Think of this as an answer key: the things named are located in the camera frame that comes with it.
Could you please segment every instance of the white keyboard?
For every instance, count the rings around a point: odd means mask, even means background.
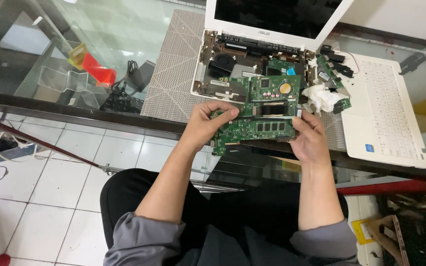
[[[417,152],[392,66],[361,61],[369,94],[379,152],[411,159],[423,159]]]

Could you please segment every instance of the person's left hand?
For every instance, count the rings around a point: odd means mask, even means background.
[[[224,111],[224,113],[210,119],[212,112],[216,110]],[[194,151],[200,151],[216,130],[236,118],[239,112],[236,106],[225,101],[209,101],[193,106],[192,114],[179,143],[193,148]]]

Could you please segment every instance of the hand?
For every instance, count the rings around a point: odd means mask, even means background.
[[[293,127],[299,131],[290,146],[302,163],[321,165],[330,162],[325,128],[319,118],[302,110],[302,118],[292,118]]]
[[[212,112],[216,110],[224,111],[224,113],[210,119]],[[179,143],[192,147],[195,151],[201,150],[216,130],[236,118],[239,112],[237,107],[225,101],[209,101],[193,106],[192,114]]]

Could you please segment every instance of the laptop lid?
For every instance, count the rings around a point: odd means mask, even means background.
[[[354,0],[208,0],[205,28],[316,51]]]

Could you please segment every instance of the red acrylic block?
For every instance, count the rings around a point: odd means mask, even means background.
[[[85,55],[82,66],[98,82],[106,83],[109,86],[115,83],[116,70],[102,67],[89,52]]]

